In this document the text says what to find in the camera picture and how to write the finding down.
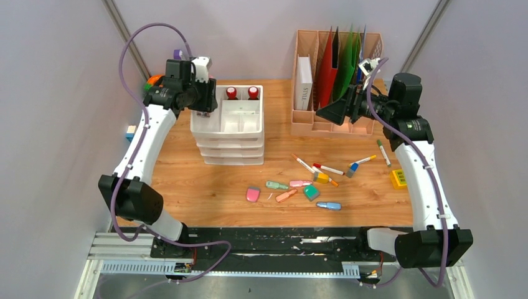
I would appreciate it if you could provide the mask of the red black stamp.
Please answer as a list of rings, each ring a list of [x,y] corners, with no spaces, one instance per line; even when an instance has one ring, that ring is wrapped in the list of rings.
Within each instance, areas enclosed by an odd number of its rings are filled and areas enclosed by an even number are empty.
[[[227,100],[237,100],[238,99],[237,89],[233,86],[227,87],[225,89],[225,94],[227,96]]]

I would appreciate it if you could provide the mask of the red folder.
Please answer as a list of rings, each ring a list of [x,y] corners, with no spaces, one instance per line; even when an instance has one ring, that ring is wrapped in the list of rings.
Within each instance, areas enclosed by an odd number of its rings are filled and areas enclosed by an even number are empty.
[[[319,66],[316,80],[317,110],[329,105],[334,81],[338,70],[340,40],[339,28],[328,33],[327,41],[323,47],[323,57]]]

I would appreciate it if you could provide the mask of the white plastic drawer unit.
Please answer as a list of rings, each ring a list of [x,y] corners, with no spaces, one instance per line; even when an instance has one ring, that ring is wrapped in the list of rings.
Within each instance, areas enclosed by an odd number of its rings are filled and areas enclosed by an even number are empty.
[[[225,89],[237,89],[238,99],[227,100]],[[248,88],[260,89],[259,100],[248,100]],[[218,108],[208,117],[191,113],[190,129],[205,164],[252,166],[264,163],[265,130],[263,86],[218,85]]]

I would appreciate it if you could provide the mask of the white hardcover book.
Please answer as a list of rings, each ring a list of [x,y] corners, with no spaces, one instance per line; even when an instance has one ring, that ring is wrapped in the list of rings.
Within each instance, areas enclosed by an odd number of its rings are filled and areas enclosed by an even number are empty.
[[[297,56],[295,74],[294,109],[309,110],[309,99],[313,86],[309,56]]]

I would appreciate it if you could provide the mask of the pink plastic file organizer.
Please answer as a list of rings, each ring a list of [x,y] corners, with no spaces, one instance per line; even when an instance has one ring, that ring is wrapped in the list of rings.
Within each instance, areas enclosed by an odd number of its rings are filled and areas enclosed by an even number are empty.
[[[317,30],[298,30],[295,37],[295,51],[293,62],[293,73],[291,81],[291,110],[290,110],[290,124],[291,134],[294,136],[306,137],[321,137],[321,138],[366,138],[371,136],[374,132],[374,121],[361,117],[355,123],[351,123],[350,116],[345,118],[342,125],[335,125],[330,121],[316,116],[317,104],[317,87],[316,80],[318,76],[319,66],[323,57],[323,47],[327,41],[328,33],[331,30],[317,31]],[[340,33],[347,34],[346,31],[339,30]],[[383,43],[380,34],[366,33],[363,58],[376,58],[383,52]],[[310,57],[311,74],[313,79],[313,86],[311,96],[309,99],[309,110],[295,110],[294,109],[294,93],[295,93],[295,77],[296,77],[296,60],[297,56]],[[359,84],[356,84],[356,72],[353,81],[349,84],[346,93],[338,100],[352,99],[354,85],[362,85],[362,79]],[[335,102],[332,100],[332,94],[329,104]]]

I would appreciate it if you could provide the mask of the red round stamp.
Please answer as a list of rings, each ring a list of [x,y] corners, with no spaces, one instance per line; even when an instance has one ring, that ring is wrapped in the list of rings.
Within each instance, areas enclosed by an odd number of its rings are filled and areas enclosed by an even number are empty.
[[[256,86],[248,88],[248,100],[259,100],[260,89]]]

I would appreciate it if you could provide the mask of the blue folder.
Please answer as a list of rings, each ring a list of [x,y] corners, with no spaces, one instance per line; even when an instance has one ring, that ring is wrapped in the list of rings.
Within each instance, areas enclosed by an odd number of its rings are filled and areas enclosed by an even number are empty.
[[[364,44],[365,44],[365,35],[366,35],[366,25],[364,25],[362,33],[359,34],[359,37],[361,38],[361,47],[358,54],[358,64],[357,64],[357,72],[356,72],[356,84],[359,84],[362,79],[362,70],[359,67],[359,64],[363,61],[363,54],[364,54]]]

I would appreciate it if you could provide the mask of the green folder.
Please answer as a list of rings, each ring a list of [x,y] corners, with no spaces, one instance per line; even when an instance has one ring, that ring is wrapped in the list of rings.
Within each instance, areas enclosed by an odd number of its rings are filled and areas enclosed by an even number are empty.
[[[361,52],[361,36],[351,28],[347,34],[340,33],[340,43],[337,74],[332,90],[333,101],[341,98],[346,93],[349,84],[353,81]]]

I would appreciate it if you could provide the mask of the pink mini highlighter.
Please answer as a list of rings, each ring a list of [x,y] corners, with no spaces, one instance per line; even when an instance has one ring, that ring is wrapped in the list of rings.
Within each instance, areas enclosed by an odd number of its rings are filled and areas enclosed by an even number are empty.
[[[305,186],[310,186],[312,184],[313,184],[313,182],[310,181],[310,180],[294,180],[294,181],[290,181],[289,182],[289,186],[291,188],[305,187]]]

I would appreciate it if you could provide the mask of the green mini highlighter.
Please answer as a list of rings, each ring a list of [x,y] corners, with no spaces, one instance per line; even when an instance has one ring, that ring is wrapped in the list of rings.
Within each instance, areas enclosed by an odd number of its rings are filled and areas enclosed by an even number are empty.
[[[265,183],[265,186],[269,189],[276,189],[276,190],[289,190],[289,185],[282,184],[276,181],[267,181]]]

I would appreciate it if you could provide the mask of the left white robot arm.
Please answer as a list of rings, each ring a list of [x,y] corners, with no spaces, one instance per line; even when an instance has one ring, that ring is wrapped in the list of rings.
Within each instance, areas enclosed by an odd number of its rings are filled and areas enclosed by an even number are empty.
[[[212,113],[216,80],[209,75],[209,57],[166,62],[165,74],[150,86],[140,101],[142,115],[130,146],[111,175],[102,175],[98,188],[117,217],[143,225],[167,240],[175,257],[186,256],[191,241],[182,233],[185,225],[164,210],[162,195],[151,187],[154,165],[170,129],[186,108]]]

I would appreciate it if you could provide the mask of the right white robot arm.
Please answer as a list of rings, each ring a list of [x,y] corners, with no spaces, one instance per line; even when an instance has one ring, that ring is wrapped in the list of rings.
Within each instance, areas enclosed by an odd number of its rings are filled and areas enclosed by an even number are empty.
[[[355,244],[357,255],[371,260],[382,251],[403,268],[452,267],[472,246],[473,235],[459,227],[441,187],[432,130],[418,115],[421,94],[419,76],[399,73],[388,95],[368,96],[365,87],[351,85],[342,98],[319,108],[316,115],[337,125],[346,117],[351,123],[361,117],[379,120],[407,181],[412,232],[369,228]]]

